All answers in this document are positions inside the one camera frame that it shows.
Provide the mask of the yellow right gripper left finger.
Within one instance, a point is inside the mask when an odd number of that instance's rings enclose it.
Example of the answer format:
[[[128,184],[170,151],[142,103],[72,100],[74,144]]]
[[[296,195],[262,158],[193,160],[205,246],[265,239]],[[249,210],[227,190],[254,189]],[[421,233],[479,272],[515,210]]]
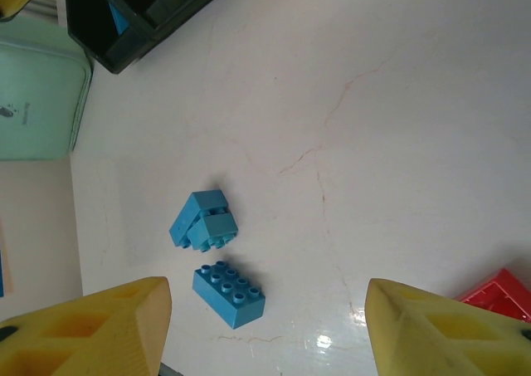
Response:
[[[151,276],[1,323],[3,375],[156,375],[172,297]]]

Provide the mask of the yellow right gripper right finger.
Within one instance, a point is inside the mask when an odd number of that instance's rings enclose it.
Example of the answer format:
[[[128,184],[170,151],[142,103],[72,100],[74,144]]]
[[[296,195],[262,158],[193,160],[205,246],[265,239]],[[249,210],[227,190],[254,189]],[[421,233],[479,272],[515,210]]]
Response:
[[[366,323],[380,375],[528,375],[530,326],[396,281],[372,278]]]

